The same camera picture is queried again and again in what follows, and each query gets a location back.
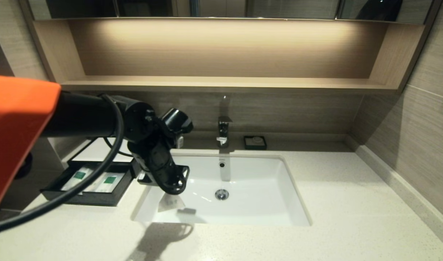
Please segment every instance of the backsplash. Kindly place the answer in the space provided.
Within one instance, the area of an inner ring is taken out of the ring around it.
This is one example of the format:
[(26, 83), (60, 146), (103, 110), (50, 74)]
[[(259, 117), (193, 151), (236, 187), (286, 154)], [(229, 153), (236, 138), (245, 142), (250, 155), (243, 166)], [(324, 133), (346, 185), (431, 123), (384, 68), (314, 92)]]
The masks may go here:
[(229, 116), (234, 132), (345, 134), (362, 95), (208, 94), (193, 92), (108, 92), (149, 103), (158, 115), (175, 107), (187, 113), (194, 131), (217, 131)]

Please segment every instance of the orange robot arm segment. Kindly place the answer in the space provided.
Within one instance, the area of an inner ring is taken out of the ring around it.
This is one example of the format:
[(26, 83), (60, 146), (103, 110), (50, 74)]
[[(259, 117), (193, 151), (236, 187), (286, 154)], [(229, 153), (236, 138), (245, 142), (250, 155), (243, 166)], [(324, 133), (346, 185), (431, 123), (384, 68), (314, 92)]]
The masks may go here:
[(55, 111), (61, 86), (0, 76), (0, 201)]

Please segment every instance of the black cable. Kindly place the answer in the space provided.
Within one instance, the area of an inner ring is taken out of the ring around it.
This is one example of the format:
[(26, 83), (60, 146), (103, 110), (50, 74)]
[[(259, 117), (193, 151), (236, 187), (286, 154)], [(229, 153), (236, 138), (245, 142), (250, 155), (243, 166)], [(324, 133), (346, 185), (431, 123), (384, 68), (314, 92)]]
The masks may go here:
[(99, 166), (91, 173), (91, 175), (89, 175), (82, 182), (78, 183), (70, 190), (62, 193), (60, 196), (42, 205), (34, 207), (31, 210), (21, 213), (16, 217), (0, 221), (0, 232), (9, 228), (14, 228), (15, 226), (18, 226), (25, 222), (31, 221), (53, 210), (54, 208), (59, 207), (60, 205), (62, 205), (62, 203), (65, 203), (67, 200), (69, 200), (73, 196), (77, 195), (78, 193), (86, 189), (91, 183), (94, 182), (94, 180), (96, 180), (102, 174), (102, 172), (104, 172), (110, 166), (113, 159), (117, 155), (117, 152), (120, 150), (120, 146), (122, 145), (122, 140), (124, 137), (124, 122), (122, 118), (122, 113), (120, 112), (120, 109), (115, 104), (115, 102), (108, 95), (103, 94), (101, 95), (101, 97), (111, 104), (115, 112), (115, 116), (117, 117), (117, 126), (115, 127), (117, 138), (115, 139), (112, 149), (109, 151), (104, 161), (99, 164)]
[[(105, 143), (107, 144), (107, 146), (109, 146), (109, 148), (112, 148), (112, 144), (110, 144), (109, 138), (104, 137), (104, 141), (105, 141)], [(126, 153), (126, 152), (121, 152), (120, 150), (119, 150), (118, 153), (119, 153), (120, 155), (124, 155), (124, 156), (127, 156), (127, 157), (133, 157), (133, 155), (128, 154), (128, 153)]]

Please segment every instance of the green label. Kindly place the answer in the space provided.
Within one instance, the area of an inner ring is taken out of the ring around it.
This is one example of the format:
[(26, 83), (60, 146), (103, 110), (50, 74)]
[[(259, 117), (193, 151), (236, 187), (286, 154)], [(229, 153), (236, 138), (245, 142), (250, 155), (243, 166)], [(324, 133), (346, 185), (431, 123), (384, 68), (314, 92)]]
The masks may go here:
[(86, 173), (77, 171), (77, 173), (75, 173), (74, 178), (83, 179), (85, 175), (86, 175)]
[(112, 184), (115, 181), (116, 177), (108, 177), (105, 179), (104, 184)]

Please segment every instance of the black tray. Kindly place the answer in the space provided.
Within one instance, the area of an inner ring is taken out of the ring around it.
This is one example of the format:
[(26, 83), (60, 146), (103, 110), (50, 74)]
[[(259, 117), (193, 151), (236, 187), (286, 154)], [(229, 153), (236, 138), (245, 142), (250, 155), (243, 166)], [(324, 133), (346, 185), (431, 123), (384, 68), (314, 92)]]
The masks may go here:
[[(70, 161), (69, 167), (62, 172), (56, 180), (51, 182), (46, 188), (40, 190), (47, 200), (52, 200), (64, 193), (62, 186), (74, 175), (81, 167), (86, 164), (99, 165), (100, 162), (92, 161)], [(83, 192), (83, 195), (72, 197), (67, 204), (94, 205), (94, 206), (117, 206), (120, 198), (130, 185), (131, 181), (141, 170), (136, 161), (132, 162), (113, 162), (105, 172), (125, 173), (122, 180), (110, 193), (104, 192)]]

